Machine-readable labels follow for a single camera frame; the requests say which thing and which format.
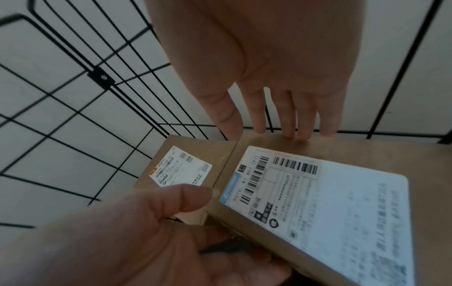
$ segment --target white wall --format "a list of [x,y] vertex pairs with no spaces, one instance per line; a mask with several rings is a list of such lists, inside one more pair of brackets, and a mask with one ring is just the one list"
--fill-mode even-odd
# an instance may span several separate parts
[[[111,48],[65,1],[48,2],[94,51],[41,0],[37,0],[38,14],[89,62],[100,64],[117,83],[169,62],[153,34],[146,31],[132,42],[144,62],[132,48],[125,47],[119,56],[113,55],[101,63],[112,54],[111,48],[125,44],[120,34],[90,0],[73,3]],[[141,0],[136,2],[144,9]],[[99,3],[126,39],[134,39],[146,28],[129,1],[99,0]],[[342,130],[363,133],[369,130],[430,4],[425,0],[369,0],[362,51],[350,82]],[[451,86],[447,81],[452,75],[448,53],[452,23],[447,16],[451,10],[451,4],[445,3],[378,131],[444,134],[452,128]],[[25,9],[24,0],[0,3],[0,16],[13,12],[33,18]],[[0,37],[0,64],[29,81],[0,66],[0,173],[3,173],[0,245],[3,245],[27,231],[6,224],[39,226],[86,208],[94,197],[108,200],[128,192],[164,137],[112,92],[104,92],[80,65],[29,23],[20,21],[1,27]],[[203,139],[204,133],[209,139],[224,140],[170,65],[158,69],[155,76],[148,73],[119,84],[118,88],[157,123],[172,124],[162,125],[170,134],[191,133]],[[230,93],[245,125],[251,126],[237,87],[231,87]],[[268,91],[266,97],[273,126],[280,127]],[[205,126],[192,126],[192,120]],[[365,134],[338,136],[365,139]],[[372,139],[426,143],[438,140],[400,136]]]

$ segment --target package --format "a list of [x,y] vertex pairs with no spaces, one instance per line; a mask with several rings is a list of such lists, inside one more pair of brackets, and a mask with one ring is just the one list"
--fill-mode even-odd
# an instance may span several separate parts
[[[238,142],[169,137],[137,187],[158,185],[155,172],[169,151],[177,164],[202,161],[182,179],[199,184],[201,176],[203,186],[224,191],[205,208],[209,216],[325,285],[447,285],[452,278],[450,146],[253,132]],[[203,211],[187,215],[178,217],[206,219]]]

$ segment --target finger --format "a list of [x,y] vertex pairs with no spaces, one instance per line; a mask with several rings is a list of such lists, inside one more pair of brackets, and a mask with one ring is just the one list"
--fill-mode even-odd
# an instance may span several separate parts
[[243,133],[243,122],[234,102],[225,91],[211,96],[197,97],[213,123],[231,140],[238,140]]
[[297,109],[298,137],[301,140],[308,140],[312,136],[317,114],[314,96],[301,92],[292,92],[292,100]]
[[263,249],[255,248],[247,252],[212,253],[202,256],[202,263],[207,273],[214,277],[232,272],[243,272],[258,265],[270,262],[271,254]]
[[340,89],[332,94],[318,96],[317,108],[320,115],[320,134],[331,137],[339,129],[347,88]]
[[281,122],[282,134],[292,138],[295,135],[295,106],[292,101],[291,92],[288,90],[272,90],[272,100],[278,111],[279,121]]
[[193,185],[174,185],[141,192],[157,219],[178,212],[192,212],[205,206],[212,198],[212,189]]
[[245,272],[223,275],[214,280],[216,286],[277,286],[290,277],[292,269],[282,261],[271,261]]
[[198,250],[206,249],[229,238],[229,232],[225,228],[190,226],[190,231]]
[[240,88],[240,91],[250,113],[254,131],[259,134],[264,134],[266,129],[264,89],[262,88],[255,92],[245,92]]

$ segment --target wire cage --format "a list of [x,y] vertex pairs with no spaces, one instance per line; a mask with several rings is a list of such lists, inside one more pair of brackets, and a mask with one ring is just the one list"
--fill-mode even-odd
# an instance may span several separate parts
[[[29,104],[21,106],[20,109],[11,111],[9,114],[0,113],[0,129],[7,128],[11,123],[17,124],[33,133],[39,135],[38,140],[32,140],[29,146],[26,146],[24,152],[14,156],[11,160],[1,168],[0,178],[5,177],[11,180],[17,180],[35,186],[45,187],[54,191],[63,192],[72,196],[87,199],[87,205],[91,205],[95,201],[100,201],[100,195],[105,190],[108,183],[115,177],[117,173],[124,173],[133,178],[138,178],[136,173],[132,173],[124,168],[127,160],[133,154],[140,153],[142,156],[151,160],[152,157],[143,152],[138,147],[142,144],[151,132],[158,134],[161,139],[167,138],[170,134],[189,136],[199,139],[224,139],[226,136],[212,124],[199,124],[199,117],[202,115],[194,114],[189,108],[193,104],[193,99],[186,99],[185,94],[176,94],[171,87],[165,84],[165,74],[162,73],[171,63],[168,62],[165,55],[158,59],[149,58],[145,50],[141,49],[140,41],[146,42],[148,45],[158,46],[158,35],[155,33],[153,26],[147,18],[146,11],[141,1],[129,0],[129,9],[121,11],[123,15],[112,15],[108,11],[108,7],[100,3],[99,0],[89,0],[92,10],[81,10],[77,4],[71,0],[62,0],[55,2],[52,0],[28,0],[27,10],[31,16],[26,14],[12,14],[0,19],[0,31],[8,29],[13,25],[23,25],[29,34],[39,35],[43,41],[48,41],[50,49],[55,53],[63,53],[65,55],[65,63],[74,68],[68,71],[52,71],[46,73],[42,71],[42,67],[30,66],[30,72],[27,75],[16,71],[14,66],[0,63],[0,72],[7,73],[10,77],[19,79],[24,89],[33,89],[41,95],[34,98]],[[397,132],[377,132],[377,126],[385,113],[391,99],[393,98],[397,87],[404,77],[410,62],[413,60],[422,39],[426,35],[430,24],[432,23],[439,7],[441,0],[432,2],[428,13],[412,43],[408,54],[406,55],[402,66],[400,67],[396,78],[393,81],[386,99],[381,106],[377,117],[375,118],[370,130],[365,131],[347,131],[340,130],[339,133],[362,134],[370,139],[373,135],[392,135],[406,137],[426,137],[437,138],[440,144],[452,143],[452,131],[448,134],[417,134],[417,133],[397,133]],[[98,15],[102,17],[104,26],[95,26],[91,22],[91,17]],[[131,19],[134,27],[130,28],[121,21],[121,17]],[[74,22],[82,23],[86,29],[84,33],[78,31],[73,25]],[[116,37],[106,37],[103,33],[105,29],[114,30]],[[125,54],[133,55],[135,62],[125,59]],[[30,74],[33,76],[48,77],[49,82],[46,86],[39,86]],[[86,85],[92,85],[93,90],[97,94],[91,97],[77,98],[76,104],[69,103],[61,96],[57,96],[60,90],[64,90],[71,86],[75,81],[83,79]],[[111,130],[105,126],[105,122],[98,116],[93,116],[93,112],[88,112],[92,105],[99,104],[102,97],[115,97],[124,108],[133,111],[141,118],[149,127],[140,134],[133,134],[133,140],[125,139],[120,134],[121,131]],[[29,124],[26,120],[20,120],[20,117],[29,112],[34,106],[42,104],[46,99],[51,98],[59,104],[65,106],[70,111],[70,116],[66,117],[61,123],[51,128],[38,128]],[[74,118],[83,118],[83,120],[95,125],[99,132],[104,132],[116,138],[122,144],[128,147],[128,155],[125,159],[112,163],[105,158],[101,158],[92,154],[87,150],[77,147],[77,144],[62,140],[56,134],[67,124],[71,124]],[[280,131],[280,128],[274,127],[269,109],[266,108],[267,130],[268,132]],[[119,127],[122,130],[127,129],[128,123],[122,123]],[[61,183],[43,182],[34,178],[26,178],[9,172],[36,148],[44,142],[53,142],[63,145],[77,154],[89,157],[99,163],[99,166],[109,166],[114,172],[106,176],[106,181],[101,184],[93,194],[87,194],[74,188],[66,188]],[[19,228],[33,228],[33,225],[22,225],[2,221],[0,226],[13,226]]]

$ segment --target fingernail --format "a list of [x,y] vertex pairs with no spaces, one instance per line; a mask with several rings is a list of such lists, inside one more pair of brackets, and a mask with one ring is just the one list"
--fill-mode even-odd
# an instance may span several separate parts
[[220,194],[221,194],[221,191],[219,189],[216,189],[216,188],[212,189],[212,198],[219,197]]

